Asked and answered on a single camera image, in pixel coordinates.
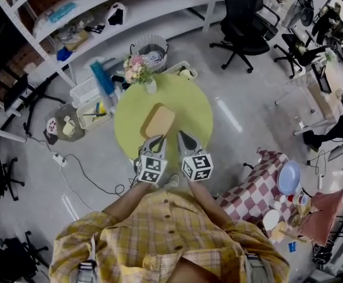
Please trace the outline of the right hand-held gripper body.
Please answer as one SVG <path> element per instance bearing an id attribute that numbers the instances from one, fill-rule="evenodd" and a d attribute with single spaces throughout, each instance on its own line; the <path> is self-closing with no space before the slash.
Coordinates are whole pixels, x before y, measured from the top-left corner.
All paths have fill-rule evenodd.
<path id="1" fill-rule="evenodd" d="M 184 157 L 181 170 L 191 182 L 207 180 L 213 172 L 211 155 L 198 154 Z"/>

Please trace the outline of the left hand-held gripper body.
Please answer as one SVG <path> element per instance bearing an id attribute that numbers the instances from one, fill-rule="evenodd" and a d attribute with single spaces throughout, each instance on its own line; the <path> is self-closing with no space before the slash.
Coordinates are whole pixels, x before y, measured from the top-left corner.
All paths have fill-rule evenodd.
<path id="1" fill-rule="evenodd" d="M 133 161 L 134 171 L 140 182 L 157 185 L 166 170 L 168 161 L 158 154 L 142 153 Z"/>

